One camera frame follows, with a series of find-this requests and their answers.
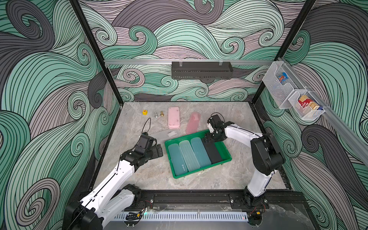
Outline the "black pencil case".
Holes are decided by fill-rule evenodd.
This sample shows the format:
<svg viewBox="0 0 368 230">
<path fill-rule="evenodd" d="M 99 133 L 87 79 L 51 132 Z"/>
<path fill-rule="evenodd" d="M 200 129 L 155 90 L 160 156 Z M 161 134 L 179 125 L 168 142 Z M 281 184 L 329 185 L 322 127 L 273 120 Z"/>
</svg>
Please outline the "black pencil case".
<svg viewBox="0 0 368 230">
<path fill-rule="evenodd" d="M 207 143 L 205 138 L 202 138 L 202 143 L 204 145 L 204 148 L 210 159 L 211 164 L 215 164 L 215 163 L 219 163 L 223 161 L 214 143 Z"/>
</svg>

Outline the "light teal pencil case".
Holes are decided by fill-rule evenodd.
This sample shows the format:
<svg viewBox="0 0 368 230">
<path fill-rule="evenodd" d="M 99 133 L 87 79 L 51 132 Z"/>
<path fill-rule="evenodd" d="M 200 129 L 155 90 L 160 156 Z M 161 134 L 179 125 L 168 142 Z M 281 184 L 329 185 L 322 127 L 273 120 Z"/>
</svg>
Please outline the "light teal pencil case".
<svg viewBox="0 0 368 230">
<path fill-rule="evenodd" d="M 204 144 L 202 143 L 201 138 L 195 137 L 191 139 L 190 143 L 200 168 L 211 165 L 210 158 L 206 152 L 206 149 L 204 147 Z"/>
</svg>

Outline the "green plastic storage tray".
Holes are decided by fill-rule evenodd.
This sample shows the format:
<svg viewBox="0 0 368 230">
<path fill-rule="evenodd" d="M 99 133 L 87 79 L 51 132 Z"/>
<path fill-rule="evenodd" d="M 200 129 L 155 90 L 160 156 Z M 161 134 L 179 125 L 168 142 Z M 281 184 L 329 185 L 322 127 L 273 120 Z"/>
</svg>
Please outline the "green plastic storage tray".
<svg viewBox="0 0 368 230">
<path fill-rule="evenodd" d="M 218 152 L 220 153 L 223 161 L 222 162 L 219 162 L 219 163 L 215 163 L 215 164 L 211 164 L 207 167 L 203 167 L 203 168 L 199 168 L 195 171 L 192 171 L 192 172 L 187 172 L 185 174 L 182 174 L 180 176 L 175 176 L 174 175 L 174 171 L 173 171 L 173 165 L 171 163 L 171 157 L 170 157 L 170 154 L 169 154 L 169 151 L 168 151 L 168 146 L 171 145 L 171 144 L 179 144 L 181 141 L 184 141 L 184 140 L 188 140 L 189 142 L 191 141 L 191 139 L 195 138 L 195 137 L 199 137 L 199 138 L 205 138 L 205 135 L 209 133 L 209 130 L 204 130 L 204 131 L 200 131 L 200 132 L 197 132 L 197 133 L 194 133 L 194 134 L 190 134 L 190 135 L 186 135 L 186 136 L 183 136 L 183 137 L 179 137 L 179 138 L 176 138 L 176 139 L 172 139 L 172 140 L 167 140 L 164 145 L 166 147 L 166 152 L 167 152 L 167 155 L 168 155 L 168 159 L 169 159 L 169 162 L 170 162 L 170 166 L 171 166 L 171 170 L 172 170 L 172 175 L 175 179 L 178 179 L 180 177 L 184 177 L 184 176 L 188 176 L 190 174 L 193 174 L 193 173 L 197 173 L 197 172 L 200 172 L 200 171 L 203 171 L 203 170 L 206 170 L 208 168 L 211 168 L 211 167 L 214 167 L 214 166 L 217 166 L 217 165 L 221 165 L 221 164 L 224 164 L 224 163 L 227 163 L 227 162 L 230 162 L 232 160 L 232 157 L 228 151 L 228 149 L 226 148 L 225 144 L 221 141 L 221 142 L 215 142 L 215 146 L 218 150 Z"/>
</svg>

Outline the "translucent teal pencil case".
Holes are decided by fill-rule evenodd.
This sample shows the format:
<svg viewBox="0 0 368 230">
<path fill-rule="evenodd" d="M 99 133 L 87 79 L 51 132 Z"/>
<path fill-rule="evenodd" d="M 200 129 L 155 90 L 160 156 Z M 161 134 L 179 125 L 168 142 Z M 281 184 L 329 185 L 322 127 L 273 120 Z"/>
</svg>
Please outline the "translucent teal pencil case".
<svg viewBox="0 0 368 230">
<path fill-rule="evenodd" d="M 178 144 L 168 146 L 168 151 L 171 157 L 171 163 L 175 176 L 180 176 L 188 172 L 184 157 Z"/>
</svg>

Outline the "clear frosted pencil case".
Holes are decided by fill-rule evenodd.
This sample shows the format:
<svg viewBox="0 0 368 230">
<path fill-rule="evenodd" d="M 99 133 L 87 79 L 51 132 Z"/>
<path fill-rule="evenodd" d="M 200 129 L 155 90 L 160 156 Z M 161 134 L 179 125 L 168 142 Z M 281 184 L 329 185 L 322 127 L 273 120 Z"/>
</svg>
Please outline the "clear frosted pencil case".
<svg viewBox="0 0 368 230">
<path fill-rule="evenodd" d="M 181 141 L 179 143 L 181 153 L 186 163 L 189 172 L 195 171 L 200 168 L 199 162 L 192 149 L 192 146 L 188 140 Z"/>
</svg>

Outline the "pink opaque pencil case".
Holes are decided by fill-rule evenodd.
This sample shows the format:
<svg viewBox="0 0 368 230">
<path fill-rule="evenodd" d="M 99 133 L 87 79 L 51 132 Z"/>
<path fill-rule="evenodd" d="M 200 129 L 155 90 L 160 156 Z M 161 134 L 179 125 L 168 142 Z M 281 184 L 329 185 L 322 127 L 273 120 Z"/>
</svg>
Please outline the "pink opaque pencil case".
<svg viewBox="0 0 368 230">
<path fill-rule="evenodd" d="M 168 108 L 168 128 L 176 129 L 180 127 L 180 109 L 179 107 Z"/>
</svg>

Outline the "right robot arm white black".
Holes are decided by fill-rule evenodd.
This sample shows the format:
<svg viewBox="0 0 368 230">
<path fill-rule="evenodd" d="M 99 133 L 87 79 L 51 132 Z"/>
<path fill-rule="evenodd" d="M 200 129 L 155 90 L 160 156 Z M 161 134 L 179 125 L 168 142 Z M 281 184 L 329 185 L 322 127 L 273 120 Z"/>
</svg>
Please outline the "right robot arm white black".
<svg viewBox="0 0 368 230">
<path fill-rule="evenodd" d="M 233 122 L 215 121 L 212 118 L 207 121 L 207 127 L 209 129 L 209 133 L 205 135 L 207 143 L 230 138 L 251 148 L 255 171 L 250 183 L 244 189 L 244 205 L 253 208 L 262 204 L 266 187 L 286 161 L 276 138 L 270 133 L 256 133 Z"/>
</svg>

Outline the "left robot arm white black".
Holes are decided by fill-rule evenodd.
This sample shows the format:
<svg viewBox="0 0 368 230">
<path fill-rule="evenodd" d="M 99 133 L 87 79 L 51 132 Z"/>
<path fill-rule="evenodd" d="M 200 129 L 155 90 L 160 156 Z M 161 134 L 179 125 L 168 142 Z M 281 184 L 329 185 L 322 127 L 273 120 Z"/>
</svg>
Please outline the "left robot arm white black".
<svg viewBox="0 0 368 230">
<path fill-rule="evenodd" d="M 127 150 L 110 174 L 87 196 L 70 203 L 64 211 L 63 230 L 102 230 L 124 209 L 130 207 L 137 197 L 137 188 L 129 186 L 117 191 L 140 166 L 149 160 L 163 156 L 161 145 L 154 145 L 139 152 Z"/>
</svg>

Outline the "clear flat pencil case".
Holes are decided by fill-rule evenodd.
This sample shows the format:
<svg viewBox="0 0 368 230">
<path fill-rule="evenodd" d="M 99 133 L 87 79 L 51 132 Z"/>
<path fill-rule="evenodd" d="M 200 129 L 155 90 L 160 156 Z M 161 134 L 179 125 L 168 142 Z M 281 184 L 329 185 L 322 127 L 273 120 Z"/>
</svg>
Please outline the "clear flat pencil case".
<svg viewBox="0 0 368 230">
<path fill-rule="evenodd" d="M 167 129 L 150 134 L 151 137 L 157 140 L 158 144 L 164 143 L 167 140 L 175 139 L 180 136 L 179 129 Z"/>
</svg>

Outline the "translucent pink pencil case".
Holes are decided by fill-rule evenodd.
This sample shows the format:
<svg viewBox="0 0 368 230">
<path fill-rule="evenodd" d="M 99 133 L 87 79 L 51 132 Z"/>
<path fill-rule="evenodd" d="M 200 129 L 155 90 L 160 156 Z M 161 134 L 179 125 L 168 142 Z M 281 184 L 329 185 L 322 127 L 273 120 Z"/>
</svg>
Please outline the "translucent pink pencil case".
<svg viewBox="0 0 368 230">
<path fill-rule="evenodd" d="M 189 122 L 188 122 L 187 128 L 186 128 L 186 134 L 187 135 L 194 134 L 194 133 L 197 132 L 200 120 L 201 120 L 201 114 L 200 113 L 193 112 L 190 115 Z"/>
</svg>

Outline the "blue red small packet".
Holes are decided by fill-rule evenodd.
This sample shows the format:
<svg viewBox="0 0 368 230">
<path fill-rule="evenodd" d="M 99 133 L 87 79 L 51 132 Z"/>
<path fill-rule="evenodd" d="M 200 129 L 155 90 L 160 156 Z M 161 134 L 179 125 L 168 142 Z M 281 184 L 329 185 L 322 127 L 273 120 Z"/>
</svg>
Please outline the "blue red small packet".
<svg viewBox="0 0 368 230">
<path fill-rule="evenodd" d="M 288 75 L 286 72 L 282 72 L 278 77 L 277 77 L 278 81 L 280 84 L 284 85 L 287 80 L 289 79 Z"/>
</svg>

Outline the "red yellow boxes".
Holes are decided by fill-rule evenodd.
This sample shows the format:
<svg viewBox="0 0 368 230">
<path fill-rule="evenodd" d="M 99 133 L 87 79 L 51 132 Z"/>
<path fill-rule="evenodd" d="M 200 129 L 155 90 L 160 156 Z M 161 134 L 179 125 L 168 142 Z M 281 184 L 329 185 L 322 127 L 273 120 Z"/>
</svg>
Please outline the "red yellow boxes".
<svg viewBox="0 0 368 230">
<path fill-rule="evenodd" d="M 302 108 L 311 108 L 312 110 L 323 110 L 323 107 L 317 104 L 313 99 L 308 97 L 307 95 L 301 95 L 298 98 L 298 103 Z"/>
</svg>

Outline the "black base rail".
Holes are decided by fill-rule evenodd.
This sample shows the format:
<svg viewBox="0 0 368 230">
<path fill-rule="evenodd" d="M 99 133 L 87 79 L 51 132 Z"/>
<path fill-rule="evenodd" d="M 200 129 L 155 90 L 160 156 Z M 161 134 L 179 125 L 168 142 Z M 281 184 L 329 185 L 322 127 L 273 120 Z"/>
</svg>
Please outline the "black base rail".
<svg viewBox="0 0 368 230">
<path fill-rule="evenodd" d="M 225 205 L 232 209 L 268 209 L 276 204 L 302 204 L 306 199 L 301 192 L 287 189 L 267 190 L 258 198 L 250 198 L 243 190 L 142 190 L 128 210 L 168 205 Z"/>
</svg>

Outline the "black wall-mounted tray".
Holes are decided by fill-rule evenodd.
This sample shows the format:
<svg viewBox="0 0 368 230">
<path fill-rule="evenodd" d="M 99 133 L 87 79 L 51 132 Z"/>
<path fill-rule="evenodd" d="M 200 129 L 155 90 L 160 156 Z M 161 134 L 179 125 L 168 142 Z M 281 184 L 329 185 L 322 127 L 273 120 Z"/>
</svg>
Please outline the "black wall-mounted tray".
<svg viewBox="0 0 368 230">
<path fill-rule="evenodd" d="M 230 62 L 223 62 L 221 65 L 215 62 L 173 62 L 171 65 L 172 78 L 175 80 L 229 80 L 233 72 Z"/>
</svg>

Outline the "clear wall bin upper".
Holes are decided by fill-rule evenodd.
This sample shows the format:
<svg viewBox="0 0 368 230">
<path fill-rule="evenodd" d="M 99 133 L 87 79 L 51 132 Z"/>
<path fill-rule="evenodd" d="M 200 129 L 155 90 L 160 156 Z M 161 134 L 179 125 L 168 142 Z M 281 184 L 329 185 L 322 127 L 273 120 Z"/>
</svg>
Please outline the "clear wall bin upper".
<svg viewBox="0 0 368 230">
<path fill-rule="evenodd" d="M 280 84 L 277 79 L 282 72 L 286 72 L 289 77 L 284 85 Z M 282 61 L 273 62 L 263 77 L 263 83 L 279 109 L 289 109 L 292 107 L 288 99 L 297 89 L 297 86 L 291 77 L 292 73 L 290 69 Z"/>
</svg>

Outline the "clear wall bin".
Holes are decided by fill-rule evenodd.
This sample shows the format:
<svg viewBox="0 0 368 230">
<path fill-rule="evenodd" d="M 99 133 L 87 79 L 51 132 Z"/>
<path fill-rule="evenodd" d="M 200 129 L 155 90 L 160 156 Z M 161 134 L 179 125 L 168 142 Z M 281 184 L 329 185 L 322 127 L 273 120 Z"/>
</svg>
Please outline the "clear wall bin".
<svg viewBox="0 0 368 230">
<path fill-rule="evenodd" d="M 322 106 L 317 102 L 316 99 L 312 97 L 312 95 L 307 90 L 295 90 L 292 95 L 289 97 L 288 101 L 290 102 L 292 108 L 296 111 L 296 113 L 300 116 L 300 118 L 304 121 L 314 121 L 318 119 L 323 113 L 325 113 L 324 107 L 323 110 L 312 110 L 311 108 L 302 108 L 298 103 L 298 98 L 301 95 L 307 95 L 311 99 L 313 99 L 317 104 Z"/>
<path fill-rule="evenodd" d="M 289 77 L 284 85 L 280 84 L 277 79 L 282 72 L 286 72 Z M 292 73 L 290 69 L 282 61 L 273 62 L 263 77 L 263 83 L 279 109 L 289 109 L 292 107 L 288 99 L 297 89 L 297 86 L 291 77 Z"/>
</svg>

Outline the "clear wall bin lower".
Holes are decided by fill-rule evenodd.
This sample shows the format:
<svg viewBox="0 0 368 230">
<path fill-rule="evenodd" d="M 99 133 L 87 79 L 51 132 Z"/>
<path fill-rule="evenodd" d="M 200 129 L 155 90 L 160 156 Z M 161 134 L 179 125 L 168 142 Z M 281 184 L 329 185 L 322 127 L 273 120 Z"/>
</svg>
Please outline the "clear wall bin lower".
<svg viewBox="0 0 368 230">
<path fill-rule="evenodd" d="M 292 95 L 289 97 L 288 101 L 290 102 L 292 108 L 296 111 L 296 113 L 300 116 L 300 118 L 304 121 L 314 121 L 318 119 L 323 113 L 325 113 L 324 107 L 323 110 L 312 110 L 311 108 L 302 108 L 298 103 L 298 98 L 301 95 L 307 95 L 311 99 L 313 99 L 317 104 L 322 106 L 317 102 L 316 99 L 312 97 L 312 95 L 307 90 L 295 90 Z"/>
</svg>

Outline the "aluminium rail back wall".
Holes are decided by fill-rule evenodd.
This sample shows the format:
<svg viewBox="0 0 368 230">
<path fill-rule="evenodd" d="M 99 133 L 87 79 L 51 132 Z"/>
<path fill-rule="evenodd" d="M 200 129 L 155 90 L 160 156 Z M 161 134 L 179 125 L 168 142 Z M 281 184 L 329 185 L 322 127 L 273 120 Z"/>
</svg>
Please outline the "aluminium rail back wall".
<svg viewBox="0 0 368 230">
<path fill-rule="evenodd" d="M 240 59 L 105 59 L 105 65 L 170 65 L 173 62 L 215 62 L 221 65 L 223 62 L 230 62 L 232 65 L 271 65 L 272 60 L 240 60 Z"/>
</svg>

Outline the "aluminium rail wall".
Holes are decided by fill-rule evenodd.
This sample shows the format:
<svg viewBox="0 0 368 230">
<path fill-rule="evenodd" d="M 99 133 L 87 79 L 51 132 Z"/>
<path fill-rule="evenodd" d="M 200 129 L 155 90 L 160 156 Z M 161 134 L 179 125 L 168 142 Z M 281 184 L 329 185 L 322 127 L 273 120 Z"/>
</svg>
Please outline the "aluminium rail wall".
<svg viewBox="0 0 368 230">
<path fill-rule="evenodd" d="M 278 61 L 284 62 L 286 67 L 292 73 L 292 79 L 297 81 L 298 86 L 302 86 L 319 105 L 321 105 L 325 112 L 324 118 L 333 126 L 335 131 L 345 141 L 345 143 L 357 154 L 359 159 L 367 166 L 368 165 L 368 146 L 362 141 L 356 133 L 336 114 L 336 112 L 327 104 L 327 102 L 320 97 L 320 94 L 316 92 L 311 86 L 306 83 L 302 77 L 293 69 L 293 67 L 283 58 L 277 58 Z"/>
<path fill-rule="evenodd" d="M 105 65 L 170 65 L 173 62 L 215 62 L 221 65 L 223 62 L 230 62 L 232 65 L 271 65 L 272 60 L 240 60 L 240 59 L 105 59 Z"/>
</svg>

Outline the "aluminium rail right wall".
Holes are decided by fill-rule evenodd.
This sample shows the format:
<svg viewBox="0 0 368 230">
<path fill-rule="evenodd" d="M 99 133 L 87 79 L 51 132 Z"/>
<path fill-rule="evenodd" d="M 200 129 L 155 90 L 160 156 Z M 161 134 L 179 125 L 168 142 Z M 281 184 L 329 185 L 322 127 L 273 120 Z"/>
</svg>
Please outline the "aluminium rail right wall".
<svg viewBox="0 0 368 230">
<path fill-rule="evenodd" d="M 277 58 L 278 61 L 284 62 L 286 67 L 292 73 L 292 79 L 297 81 L 298 86 L 302 86 L 319 105 L 321 105 L 325 112 L 324 118 L 333 126 L 335 131 L 345 141 L 345 143 L 357 154 L 359 159 L 367 166 L 368 165 L 368 146 L 362 141 L 356 133 L 336 114 L 336 112 L 327 104 L 327 102 L 320 97 L 320 94 L 316 92 L 311 86 L 306 83 L 302 77 L 293 69 L 293 67 L 283 58 Z"/>
</svg>

